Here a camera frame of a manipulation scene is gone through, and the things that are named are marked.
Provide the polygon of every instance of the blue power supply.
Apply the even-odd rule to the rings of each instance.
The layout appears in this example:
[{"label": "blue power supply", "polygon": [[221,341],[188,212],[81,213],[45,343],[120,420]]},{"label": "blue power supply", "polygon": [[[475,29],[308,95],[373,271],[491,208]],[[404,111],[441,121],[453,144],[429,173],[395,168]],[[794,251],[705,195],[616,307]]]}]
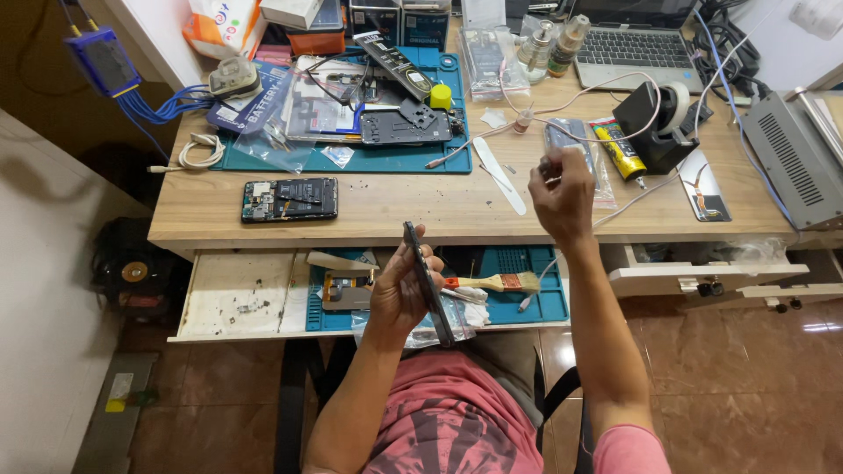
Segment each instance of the blue power supply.
[{"label": "blue power supply", "polygon": [[100,94],[116,97],[141,83],[141,77],[111,28],[65,38],[64,44],[85,78]]}]

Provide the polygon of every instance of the yellow glue tube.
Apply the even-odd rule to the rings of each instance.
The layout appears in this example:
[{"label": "yellow glue tube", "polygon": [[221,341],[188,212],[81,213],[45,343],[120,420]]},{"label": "yellow glue tube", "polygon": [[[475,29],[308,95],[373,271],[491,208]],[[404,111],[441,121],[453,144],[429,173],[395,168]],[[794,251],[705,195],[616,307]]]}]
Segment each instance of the yellow glue tube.
[{"label": "yellow glue tube", "polygon": [[[588,124],[594,130],[594,135],[601,140],[613,140],[624,136],[624,132],[614,117],[597,119]],[[647,173],[647,167],[638,158],[628,141],[606,142],[603,146],[609,151],[609,156],[612,157],[612,162],[615,163],[615,168],[618,169],[620,175],[624,177],[624,181],[638,179]]]}]

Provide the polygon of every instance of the metal vent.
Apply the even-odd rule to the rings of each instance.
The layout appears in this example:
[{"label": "metal vent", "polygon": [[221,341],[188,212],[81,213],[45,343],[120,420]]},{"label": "metal vent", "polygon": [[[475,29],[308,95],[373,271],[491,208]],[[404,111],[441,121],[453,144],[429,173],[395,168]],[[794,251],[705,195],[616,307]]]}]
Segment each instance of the metal vent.
[{"label": "metal vent", "polygon": [[790,178],[791,183],[799,193],[805,206],[811,206],[817,202],[824,200],[823,195],[817,189],[817,185],[813,183],[811,175],[802,164],[802,160],[793,150],[790,140],[785,136],[784,131],[779,127],[779,122],[773,116],[768,114],[759,122],[761,131],[767,137],[767,141],[776,152],[779,162],[784,167],[787,177]]}]

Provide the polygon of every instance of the black chair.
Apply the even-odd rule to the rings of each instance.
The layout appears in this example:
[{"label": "black chair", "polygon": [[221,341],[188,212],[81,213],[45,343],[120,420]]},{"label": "black chair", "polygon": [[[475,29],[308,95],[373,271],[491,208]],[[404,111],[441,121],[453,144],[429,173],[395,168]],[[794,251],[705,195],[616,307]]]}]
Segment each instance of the black chair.
[{"label": "black chair", "polygon": [[[340,386],[352,363],[357,344],[353,337],[337,338],[325,367],[322,351],[316,339],[291,339],[284,346],[281,368],[281,389],[278,394],[278,425],[276,430],[275,474],[300,474],[302,449],[302,427],[304,422],[304,382],[307,373],[313,381],[319,410]],[[536,447],[541,452],[545,423],[553,412],[577,388],[580,388],[579,373],[571,367],[545,395],[545,377],[539,354],[536,354],[534,392],[535,405],[544,415],[545,421],[539,427]],[[577,451],[577,466],[574,474],[592,474],[591,454],[594,452],[591,423],[583,399],[582,422],[580,423],[580,444]]]}]

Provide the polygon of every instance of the pink t-shirt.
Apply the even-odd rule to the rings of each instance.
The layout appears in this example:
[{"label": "pink t-shirt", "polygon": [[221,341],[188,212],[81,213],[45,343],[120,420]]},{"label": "pink t-shirt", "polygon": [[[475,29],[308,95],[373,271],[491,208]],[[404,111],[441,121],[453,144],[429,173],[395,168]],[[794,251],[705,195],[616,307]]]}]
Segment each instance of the pink t-shirt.
[{"label": "pink t-shirt", "polygon": [[[515,400],[464,354],[422,353],[398,366],[363,472],[540,474],[535,435]],[[658,439],[631,425],[600,438],[594,464],[597,474],[670,473]]]}]

